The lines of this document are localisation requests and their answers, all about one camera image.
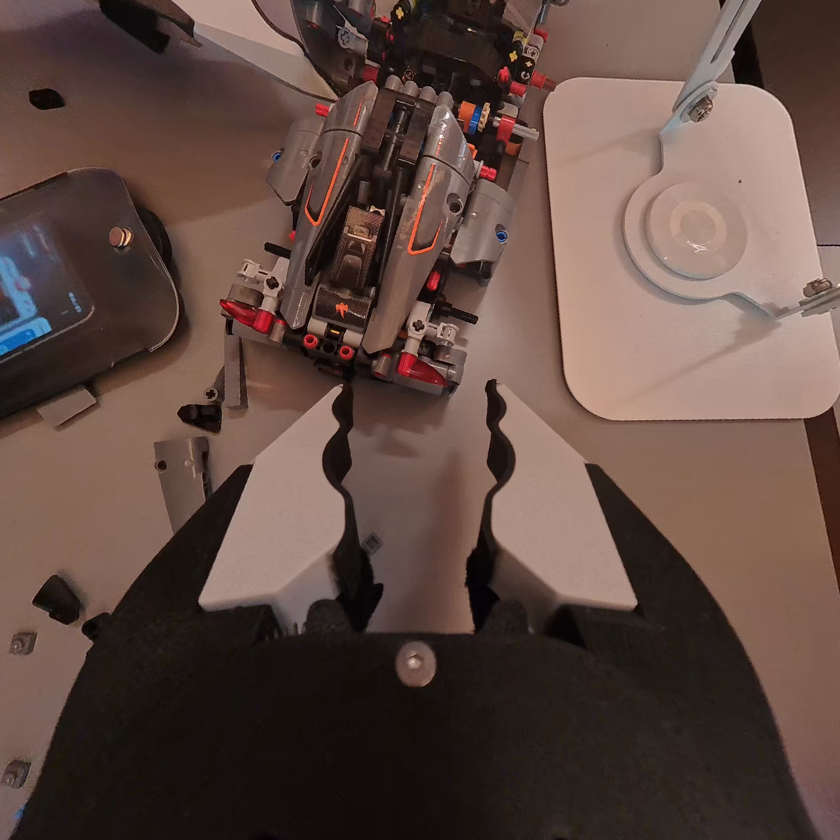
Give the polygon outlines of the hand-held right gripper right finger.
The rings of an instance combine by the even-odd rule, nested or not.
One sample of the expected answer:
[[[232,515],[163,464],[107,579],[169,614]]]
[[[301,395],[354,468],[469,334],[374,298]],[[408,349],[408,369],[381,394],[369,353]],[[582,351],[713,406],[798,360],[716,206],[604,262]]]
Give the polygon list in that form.
[[[465,579],[476,632],[546,634],[572,605],[631,613],[637,597],[591,465],[507,386],[488,381],[486,398],[495,483]]]

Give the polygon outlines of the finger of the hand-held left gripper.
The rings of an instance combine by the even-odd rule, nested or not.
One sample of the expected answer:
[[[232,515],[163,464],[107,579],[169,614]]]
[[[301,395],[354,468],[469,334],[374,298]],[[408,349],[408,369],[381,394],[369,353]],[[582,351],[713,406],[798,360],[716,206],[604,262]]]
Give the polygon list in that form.
[[[273,38],[265,42],[262,35],[232,33],[204,22],[196,22],[194,26],[194,36],[202,44],[216,44],[289,88],[308,96],[336,95],[301,47],[271,29],[268,29],[268,34]]]

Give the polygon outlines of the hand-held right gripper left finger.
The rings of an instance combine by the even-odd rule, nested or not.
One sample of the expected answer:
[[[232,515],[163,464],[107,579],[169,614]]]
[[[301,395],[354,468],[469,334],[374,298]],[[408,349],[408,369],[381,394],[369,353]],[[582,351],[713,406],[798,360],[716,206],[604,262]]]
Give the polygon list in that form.
[[[206,612],[269,606],[280,629],[304,630],[312,604],[338,603],[363,632],[382,598],[362,549],[353,499],[353,390],[332,388],[254,460],[199,595]]]

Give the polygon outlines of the lego car model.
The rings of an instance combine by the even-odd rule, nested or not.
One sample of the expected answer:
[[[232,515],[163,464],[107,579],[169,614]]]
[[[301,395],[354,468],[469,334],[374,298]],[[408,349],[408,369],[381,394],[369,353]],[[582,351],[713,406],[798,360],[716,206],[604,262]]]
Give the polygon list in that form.
[[[266,178],[291,210],[273,269],[246,260],[226,335],[436,396],[462,381],[450,270],[492,279],[539,131],[520,119],[553,2],[255,2],[339,94],[292,124]]]

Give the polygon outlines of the grey curved lego panel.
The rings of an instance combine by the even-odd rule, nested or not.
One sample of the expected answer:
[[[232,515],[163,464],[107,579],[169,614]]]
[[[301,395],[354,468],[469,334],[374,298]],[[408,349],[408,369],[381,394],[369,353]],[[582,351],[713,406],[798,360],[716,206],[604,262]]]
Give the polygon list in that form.
[[[205,436],[154,443],[154,468],[173,533],[178,532],[212,494]]]

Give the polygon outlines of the long grey lego wedge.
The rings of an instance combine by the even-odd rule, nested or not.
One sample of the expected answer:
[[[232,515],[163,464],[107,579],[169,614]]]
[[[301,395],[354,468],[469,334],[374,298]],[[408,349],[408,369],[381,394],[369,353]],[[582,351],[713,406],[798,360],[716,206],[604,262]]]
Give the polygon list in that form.
[[[224,399],[227,410],[248,409],[243,340],[234,334],[224,336]]]

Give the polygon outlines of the dark curved lego slope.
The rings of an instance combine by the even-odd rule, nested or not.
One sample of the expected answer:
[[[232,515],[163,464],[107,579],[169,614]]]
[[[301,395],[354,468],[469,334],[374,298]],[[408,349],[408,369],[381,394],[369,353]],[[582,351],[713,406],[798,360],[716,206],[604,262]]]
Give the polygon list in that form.
[[[32,599],[32,605],[65,626],[77,622],[82,612],[80,597],[57,574],[51,575],[41,585]]]

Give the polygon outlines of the light grey flat lego piece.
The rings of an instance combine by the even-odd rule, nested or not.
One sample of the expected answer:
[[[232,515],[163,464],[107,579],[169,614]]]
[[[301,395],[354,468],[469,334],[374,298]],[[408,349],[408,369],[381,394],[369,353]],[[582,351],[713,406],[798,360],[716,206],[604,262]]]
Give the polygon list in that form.
[[[36,412],[54,429],[98,406],[98,399],[86,385],[77,385],[37,405]]]

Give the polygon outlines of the clear round disc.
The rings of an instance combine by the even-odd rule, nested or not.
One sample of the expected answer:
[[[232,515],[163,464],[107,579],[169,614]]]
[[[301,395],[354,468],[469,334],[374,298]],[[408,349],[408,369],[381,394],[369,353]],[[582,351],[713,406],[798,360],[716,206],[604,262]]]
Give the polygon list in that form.
[[[744,256],[749,240],[747,225],[734,205],[665,195],[649,204],[645,234],[660,263],[695,280],[729,272]]]

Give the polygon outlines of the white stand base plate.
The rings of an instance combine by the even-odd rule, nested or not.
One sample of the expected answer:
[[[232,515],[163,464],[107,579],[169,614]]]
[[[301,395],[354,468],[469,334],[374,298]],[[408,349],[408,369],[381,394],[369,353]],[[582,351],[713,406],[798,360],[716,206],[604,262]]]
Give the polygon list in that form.
[[[672,113],[669,80],[577,77],[543,107],[563,371],[614,421],[789,419],[838,398],[838,349],[791,116],[724,83],[709,117]],[[728,202],[744,256],[695,280],[659,262],[645,218],[658,196]]]

